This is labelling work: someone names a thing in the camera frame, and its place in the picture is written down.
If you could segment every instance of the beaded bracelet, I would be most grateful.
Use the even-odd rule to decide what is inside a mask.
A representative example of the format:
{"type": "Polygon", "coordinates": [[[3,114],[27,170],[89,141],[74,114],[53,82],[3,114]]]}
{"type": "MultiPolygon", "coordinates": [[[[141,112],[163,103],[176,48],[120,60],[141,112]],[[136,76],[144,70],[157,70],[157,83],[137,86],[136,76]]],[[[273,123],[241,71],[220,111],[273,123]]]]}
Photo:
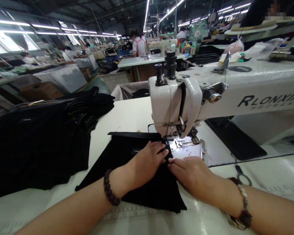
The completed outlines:
{"type": "Polygon", "coordinates": [[[120,199],[116,198],[115,195],[112,193],[112,190],[110,189],[109,175],[110,175],[111,172],[112,172],[112,169],[109,169],[104,174],[105,192],[106,192],[106,196],[107,196],[109,202],[111,202],[111,204],[113,206],[118,206],[120,204],[120,199]]]}
{"type": "Polygon", "coordinates": [[[245,192],[245,189],[243,189],[242,182],[239,179],[235,177],[231,177],[228,179],[233,181],[238,186],[244,201],[244,210],[242,211],[239,219],[236,219],[233,216],[231,216],[231,219],[238,229],[245,230],[247,228],[250,228],[252,224],[252,215],[248,212],[249,207],[248,207],[247,194],[245,192]]]}

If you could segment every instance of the white sewing machine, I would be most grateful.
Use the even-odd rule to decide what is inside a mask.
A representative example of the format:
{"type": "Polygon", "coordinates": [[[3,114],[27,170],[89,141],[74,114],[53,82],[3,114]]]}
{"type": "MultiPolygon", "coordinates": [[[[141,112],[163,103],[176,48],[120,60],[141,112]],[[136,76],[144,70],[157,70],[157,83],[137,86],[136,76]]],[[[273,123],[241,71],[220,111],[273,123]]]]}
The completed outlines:
{"type": "Polygon", "coordinates": [[[165,74],[156,65],[157,76],[149,78],[153,121],[163,138],[190,136],[196,145],[201,121],[233,115],[232,122],[258,144],[294,135],[294,62],[231,64],[241,72],[231,67],[175,72],[173,54],[167,52],[165,74]]]}
{"type": "Polygon", "coordinates": [[[165,57],[165,52],[172,51],[172,49],[175,50],[178,44],[179,44],[178,39],[168,39],[168,40],[162,40],[162,41],[148,42],[148,43],[145,43],[145,52],[148,55],[151,49],[161,49],[161,56],[165,57]]]}

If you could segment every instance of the fabric bin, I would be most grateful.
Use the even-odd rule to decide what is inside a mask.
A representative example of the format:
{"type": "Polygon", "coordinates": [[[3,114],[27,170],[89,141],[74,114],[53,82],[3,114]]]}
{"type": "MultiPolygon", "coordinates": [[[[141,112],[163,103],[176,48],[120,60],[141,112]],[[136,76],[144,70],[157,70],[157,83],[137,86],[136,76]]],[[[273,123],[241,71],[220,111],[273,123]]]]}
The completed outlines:
{"type": "Polygon", "coordinates": [[[66,93],[73,93],[87,84],[77,64],[56,67],[35,73],[34,76],[43,82],[52,82],[66,93]]]}

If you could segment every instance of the garment label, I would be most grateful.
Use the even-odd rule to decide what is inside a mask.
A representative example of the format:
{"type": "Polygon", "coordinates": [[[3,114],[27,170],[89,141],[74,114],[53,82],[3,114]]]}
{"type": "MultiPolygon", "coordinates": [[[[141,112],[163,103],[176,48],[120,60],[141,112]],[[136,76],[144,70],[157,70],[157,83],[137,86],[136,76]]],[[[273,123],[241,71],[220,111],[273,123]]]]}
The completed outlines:
{"type": "Polygon", "coordinates": [[[139,151],[141,151],[141,149],[133,148],[132,155],[138,154],[139,151]]]}

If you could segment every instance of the wrist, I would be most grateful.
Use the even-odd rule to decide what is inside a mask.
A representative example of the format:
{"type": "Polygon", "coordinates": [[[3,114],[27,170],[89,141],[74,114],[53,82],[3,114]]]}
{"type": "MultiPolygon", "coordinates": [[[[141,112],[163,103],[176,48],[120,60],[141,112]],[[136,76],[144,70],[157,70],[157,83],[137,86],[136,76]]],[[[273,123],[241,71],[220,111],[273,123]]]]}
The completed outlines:
{"type": "Polygon", "coordinates": [[[110,186],[116,198],[122,198],[131,190],[131,179],[128,172],[125,166],[121,166],[110,173],[110,186]]]}

